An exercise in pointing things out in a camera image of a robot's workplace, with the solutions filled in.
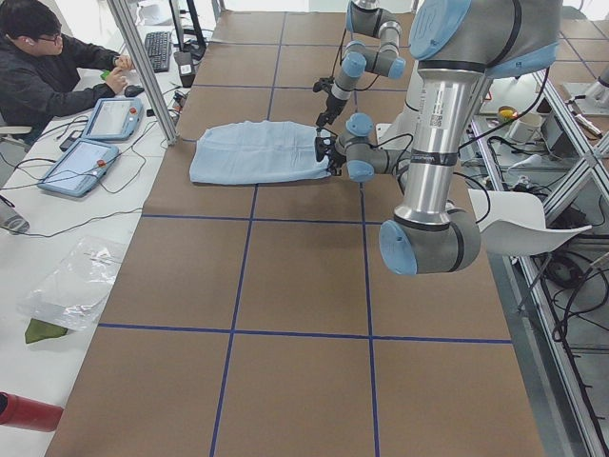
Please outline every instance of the red cylinder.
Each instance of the red cylinder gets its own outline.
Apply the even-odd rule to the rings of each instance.
[[[28,430],[54,431],[64,412],[62,407],[0,392],[0,425]]]

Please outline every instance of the keyboard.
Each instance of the keyboard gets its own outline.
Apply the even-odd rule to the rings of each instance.
[[[146,34],[144,48],[155,73],[169,71],[171,46],[170,31],[151,31]]]

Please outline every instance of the black jacket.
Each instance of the black jacket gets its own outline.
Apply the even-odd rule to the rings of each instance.
[[[118,53],[62,36],[62,53],[43,57],[19,50],[4,33],[0,36],[0,112],[7,124],[43,128],[54,116],[76,114],[114,96],[103,83],[72,90],[80,81],[77,69],[111,70]]]

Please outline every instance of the white table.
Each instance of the white table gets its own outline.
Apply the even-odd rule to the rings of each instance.
[[[171,64],[169,72],[157,73],[162,92],[172,89],[180,82],[177,66],[175,62]],[[79,87],[90,87],[101,81],[99,70],[85,70],[82,74],[83,79]],[[131,72],[128,80],[137,84],[137,73]],[[166,94],[168,103],[172,95],[172,90]],[[142,94],[140,98],[145,109],[148,109],[146,96]],[[69,119],[55,119],[47,130],[65,124]],[[119,149],[127,150],[154,119],[144,115],[129,140],[117,144]],[[83,126],[84,124],[77,124],[70,130],[81,129]],[[60,157],[62,151],[59,150],[59,145],[67,136],[56,140],[61,131],[63,130],[59,129],[36,142],[26,159]],[[80,199],[65,198],[32,186],[35,181],[23,171],[17,170],[5,184],[5,189],[8,190],[2,190],[2,195],[10,199],[17,211],[29,221],[29,233],[50,234],[92,217],[116,211],[131,211],[144,204],[161,166],[166,146],[165,137],[155,124],[135,146],[146,158],[146,164],[137,178],[117,194],[110,194],[101,186],[97,186]],[[104,186],[110,190],[120,188],[135,175],[143,162],[142,157],[132,150],[127,150],[109,169],[102,181]],[[40,177],[49,168],[49,163],[29,162],[23,168]],[[29,187],[10,189],[22,186]],[[95,236],[128,245],[139,218],[139,212],[117,215],[49,239],[11,235],[0,230],[0,290],[3,298],[0,303],[0,391],[60,406],[66,404],[95,326],[83,331],[70,331],[68,335],[58,339],[26,345],[24,332],[29,317],[19,313],[16,305],[36,284],[56,269],[59,262],[84,236]],[[3,457],[43,456],[52,435],[53,433],[0,426],[0,453]]]

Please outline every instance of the folded towel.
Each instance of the folded towel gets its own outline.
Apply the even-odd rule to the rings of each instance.
[[[249,122],[206,130],[190,164],[190,181],[258,184],[329,176],[315,159],[316,130],[293,122]]]

